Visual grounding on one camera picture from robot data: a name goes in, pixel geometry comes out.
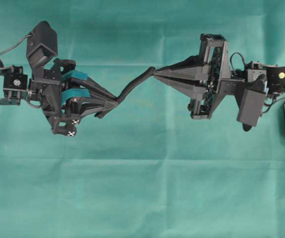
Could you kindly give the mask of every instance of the green cloth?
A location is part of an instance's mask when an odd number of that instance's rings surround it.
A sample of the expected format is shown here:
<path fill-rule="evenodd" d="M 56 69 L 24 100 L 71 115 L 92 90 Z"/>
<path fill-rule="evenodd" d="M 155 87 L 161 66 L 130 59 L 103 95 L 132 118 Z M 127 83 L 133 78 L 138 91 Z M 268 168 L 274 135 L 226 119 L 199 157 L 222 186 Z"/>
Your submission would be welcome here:
<path fill-rule="evenodd" d="M 41 20 L 59 57 L 115 95 L 197 55 L 201 33 L 285 66 L 285 0 L 0 0 L 0 51 Z M 25 44 L 1 58 L 30 75 Z M 285 238 L 284 102 L 249 133 L 234 97 L 211 120 L 188 102 L 150 78 L 73 138 L 25 102 L 0 106 L 0 238 Z"/>

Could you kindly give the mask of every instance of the screw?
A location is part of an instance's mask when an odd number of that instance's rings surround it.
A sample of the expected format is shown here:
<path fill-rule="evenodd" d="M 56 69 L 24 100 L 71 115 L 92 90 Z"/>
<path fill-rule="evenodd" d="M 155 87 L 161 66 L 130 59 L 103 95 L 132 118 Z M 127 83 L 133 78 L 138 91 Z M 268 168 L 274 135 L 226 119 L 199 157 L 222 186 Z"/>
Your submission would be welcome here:
<path fill-rule="evenodd" d="M 14 84 L 15 86 L 19 86 L 19 85 L 21 84 L 21 82 L 20 82 L 19 79 L 15 79 L 15 80 L 13 81 L 13 84 Z"/>
<path fill-rule="evenodd" d="M 279 77 L 280 79 L 285 78 L 285 73 L 284 73 L 284 72 L 279 73 L 278 77 Z"/>

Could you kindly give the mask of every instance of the wire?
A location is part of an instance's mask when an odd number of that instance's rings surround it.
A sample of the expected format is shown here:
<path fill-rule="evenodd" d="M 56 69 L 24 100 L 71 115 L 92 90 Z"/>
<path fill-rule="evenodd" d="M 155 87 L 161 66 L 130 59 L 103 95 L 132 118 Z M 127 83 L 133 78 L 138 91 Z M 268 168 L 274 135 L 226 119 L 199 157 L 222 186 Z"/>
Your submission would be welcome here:
<path fill-rule="evenodd" d="M 40 91 L 38 92 L 38 95 L 39 95 L 39 99 L 40 99 L 40 105 L 34 105 L 34 104 L 32 104 L 32 103 L 31 103 L 29 100 L 27 100 L 27 99 L 24 99 L 24 100 L 27 102 L 27 104 L 28 104 L 30 107 L 39 109 L 39 108 L 42 107 L 43 99 L 42 99 L 42 95 L 41 95 L 41 92 L 40 92 Z"/>
<path fill-rule="evenodd" d="M 246 66 L 246 63 L 245 63 L 245 58 L 244 58 L 244 56 L 243 56 L 241 53 L 239 53 L 239 52 L 234 52 L 234 53 L 231 55 L 231 57 L 230 57 L 230 63 L 231 63 L 232 70 L 233 70 L 233 72 L 234 72 L 234 74 L 235 74 L 235 69 L 234 69 L 233 63 L 232 63 L 232 58 L 233 58 L 234 55 L 239 55 L 239 56 L 241 56 L 242 62 L 243 62 L 243 64 L 244 64 L 244 67 Z"/>
<path fill-rule="evenodd" d="M 30 33 L 27 34 L 27 35 L 25 35 L 25 36 L 22 37 L 16 44 L 14 44 L 14 45 L 11 46 L 10 48 L 8 48 L 8 49 L 6 49 L 6 50 L 0 52 L 0 56 L 4 55 L 5 53 L 7 53 L 7 52 L 9 52 L 9 51 L 11 51 L 11 50 L 13 50 L 13 49 L 16 48 L 18 45 L 20 45 L 20 43 L 21 43 L 24 39 L 26 39 L 26 38 L 28 38 L 28 37 L 30 37 L 30 36 L 32 36 Z"/>
<path fill-rule="evenodd" d="M 279 99 L 277 99 L 277 100 L 274 100 L 274 101 L 272 101 L 271 104 L 266 104 L 266 106 L 268 105 L 268 108 L 266 109 L 266 111 L 262 112 L 262 114 L 268 113 L 268 111 L 271 109 L 271 107 L 272 107 L 275 103 L 277 103 L 277 102 L 279 102 L 279 101 L 282 101 L 282 100 L 285 100 L 285 97 L 279 98 Z"/>

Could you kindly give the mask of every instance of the teal backdrop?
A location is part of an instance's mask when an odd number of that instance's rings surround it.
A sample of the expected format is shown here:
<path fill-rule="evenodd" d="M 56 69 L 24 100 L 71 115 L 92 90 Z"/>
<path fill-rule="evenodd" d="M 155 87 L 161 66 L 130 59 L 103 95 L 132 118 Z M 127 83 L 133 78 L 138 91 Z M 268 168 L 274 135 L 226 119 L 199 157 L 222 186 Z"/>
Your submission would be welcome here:
<path fill-rule="evenodd" d="M 0 0 L 0 51 L 41 20 L 59 57 L 116 95 L 197 55 L 201 33 L 285 66 L 285 0 Z M 30 75 L 25 48 L 2 59 Z M 25 102 L 0 106 L 0 238 L 285 238 L 283 103 L 245 133 L 233 97 L 211 120 L 191 120 L 188 102 L 150 78 L 75 138 Z"/>

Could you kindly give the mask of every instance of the yellow dot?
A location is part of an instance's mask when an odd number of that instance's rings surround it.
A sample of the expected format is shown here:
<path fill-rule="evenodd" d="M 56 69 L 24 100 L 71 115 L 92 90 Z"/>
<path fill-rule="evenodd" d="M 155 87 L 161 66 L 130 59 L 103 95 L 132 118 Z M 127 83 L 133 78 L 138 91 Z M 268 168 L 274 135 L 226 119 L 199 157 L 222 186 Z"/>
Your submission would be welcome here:
<path fill-rule="evenodd" d="M 279 76 L 280 79 L 283 79 L 283 78 L 285 78 L 285 73 L 281 72 L 278 76 Z"/>

